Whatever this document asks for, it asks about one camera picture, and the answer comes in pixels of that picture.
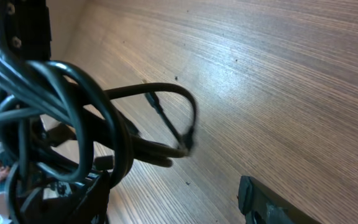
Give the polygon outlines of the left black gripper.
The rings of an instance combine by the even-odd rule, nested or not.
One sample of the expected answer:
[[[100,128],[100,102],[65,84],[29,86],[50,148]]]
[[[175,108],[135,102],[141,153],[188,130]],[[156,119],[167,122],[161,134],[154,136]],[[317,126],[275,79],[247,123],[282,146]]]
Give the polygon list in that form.
[[[46,0],[1,0],[7,46],[22,60],[50,60],[52,32]]]

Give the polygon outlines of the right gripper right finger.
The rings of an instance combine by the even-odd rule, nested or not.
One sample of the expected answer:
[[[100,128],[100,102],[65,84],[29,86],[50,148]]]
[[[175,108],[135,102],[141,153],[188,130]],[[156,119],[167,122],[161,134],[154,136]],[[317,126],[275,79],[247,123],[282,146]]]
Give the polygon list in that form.
[[[246,223],[319,223],[251,176],[241,177],[237,199],[239,210],[245,216]]]

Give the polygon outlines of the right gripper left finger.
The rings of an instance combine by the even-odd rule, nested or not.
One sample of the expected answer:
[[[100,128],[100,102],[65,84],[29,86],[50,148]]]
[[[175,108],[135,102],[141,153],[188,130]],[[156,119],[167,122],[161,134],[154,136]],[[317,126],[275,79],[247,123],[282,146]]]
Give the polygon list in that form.
[[[67,197],[44,200],[43,188],[37,187],[20,208],[21,223],[104,223],[109,191],[107,172]]]

